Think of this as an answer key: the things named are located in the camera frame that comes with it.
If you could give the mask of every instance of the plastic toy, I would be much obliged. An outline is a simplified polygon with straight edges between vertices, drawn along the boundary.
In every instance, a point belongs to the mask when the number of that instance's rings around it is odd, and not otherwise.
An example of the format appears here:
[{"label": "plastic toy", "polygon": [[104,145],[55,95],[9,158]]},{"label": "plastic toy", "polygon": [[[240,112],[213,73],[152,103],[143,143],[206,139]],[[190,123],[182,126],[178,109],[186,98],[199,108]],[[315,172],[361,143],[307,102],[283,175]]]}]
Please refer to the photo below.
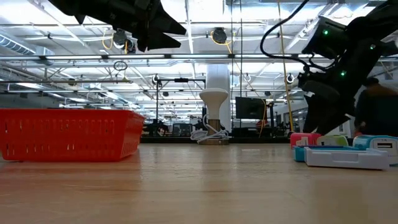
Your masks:
[{"label": "plastic toy", "polygon": [[311,149],[316,149],[316,150],[325,150],[325,151],[331,151],[331,150],[340,150],[340,151],[365,151],[366,149],[358,149],[355,147],[349,147],[349,146],[295,146],[293,148],[293,159],[296,162],[305,162],[305,148],[309,147]]},{"label": "plastic toy", "polygon": [[341,167],[357,169],[389,168],[388,152],[375,149],[367,150],[319,150],[305,147],[305,162],[308,166]]},{"label": "plastic toy", "polygon": [[318,146],[348,146],[347,138],[342,135],[321,136],[317,139]]},{"label": "plastic toy", "polygon": [[398,166],[398,138],[391,136],[358,136],[353,146],[358,149],[377,149],[388,152],[389,164]]},{"label": "plastic toy", "polygon": [[316,133],[293,133],[290,136],[290,148],[294,146],[314,146],[317,144],[317,139],[321,137]]}]

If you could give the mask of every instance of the white plastic container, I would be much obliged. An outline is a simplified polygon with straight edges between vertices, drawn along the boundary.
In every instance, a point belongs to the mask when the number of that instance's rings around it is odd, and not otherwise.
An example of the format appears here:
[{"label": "white plastic container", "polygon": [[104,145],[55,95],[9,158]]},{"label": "white plastic container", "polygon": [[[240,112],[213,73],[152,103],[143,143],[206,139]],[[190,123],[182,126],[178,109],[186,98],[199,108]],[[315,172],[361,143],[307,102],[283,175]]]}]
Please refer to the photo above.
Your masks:
[{"label": "white plastic container", "polygon": [[386,170],[389,168],[388,152],[375,149],[366,151],[316,150],[305,148],[308,166],[341,167]]}]

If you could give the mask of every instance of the blue toy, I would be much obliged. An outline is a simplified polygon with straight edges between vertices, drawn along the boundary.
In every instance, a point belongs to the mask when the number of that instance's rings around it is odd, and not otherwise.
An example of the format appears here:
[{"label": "blue toy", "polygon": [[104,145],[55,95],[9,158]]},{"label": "blue toy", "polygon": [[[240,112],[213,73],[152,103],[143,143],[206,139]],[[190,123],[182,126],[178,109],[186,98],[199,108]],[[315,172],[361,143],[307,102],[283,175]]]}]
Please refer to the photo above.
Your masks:
[{"label": "blue toy", "polygon": [[391,136],[358,136],[353,146],[358,149],[377,149],[387,151],[390,166],[398,166],[398,138]]}]

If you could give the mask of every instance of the ceiling duct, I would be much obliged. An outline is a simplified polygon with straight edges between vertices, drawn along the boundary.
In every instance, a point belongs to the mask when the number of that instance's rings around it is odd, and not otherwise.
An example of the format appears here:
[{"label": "ceiling duct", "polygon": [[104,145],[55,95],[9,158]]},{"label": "ceiling duct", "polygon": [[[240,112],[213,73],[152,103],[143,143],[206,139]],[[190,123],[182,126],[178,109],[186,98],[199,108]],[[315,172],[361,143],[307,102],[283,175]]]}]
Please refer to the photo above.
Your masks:
[{"label": "ceiling duct", "polygon": [[[0,47],[5,47],[21,55],[54,55],[51,50],[32,44],[28,44],[17,37],[7,34],[0,29]],[[39,60],[37,63],[51,65],[53,62],[48,60]]]}]

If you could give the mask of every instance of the yellow pole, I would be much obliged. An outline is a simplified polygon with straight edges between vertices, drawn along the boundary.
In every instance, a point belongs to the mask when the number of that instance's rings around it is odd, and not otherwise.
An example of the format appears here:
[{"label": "yellow pole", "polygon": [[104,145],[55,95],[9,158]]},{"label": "yellow pole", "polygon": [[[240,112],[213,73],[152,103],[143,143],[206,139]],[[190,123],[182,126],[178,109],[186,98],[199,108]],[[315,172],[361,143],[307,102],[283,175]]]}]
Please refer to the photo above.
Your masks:
[{"label": "yellow pole", "polygon": [[[280,0],[278,0],[278,11],[279,11],[279,21],[282,21],[282,15],[280,13]],[[280,42],[282,44],[281,47],[282,55],[285,56],[284,33],[282,30],[282,26],[280,26],[279,29],[280,29]],[[286,72],[285,59],[283,59],[283,63],[284,63],[284,73],[285,73],[286,100],[287,100],[287,106],[289,107],[290,130],[293,131],[293,116],[292,116],[292,107],[290,105],[289,89],[287,88],[287,72]]]}]

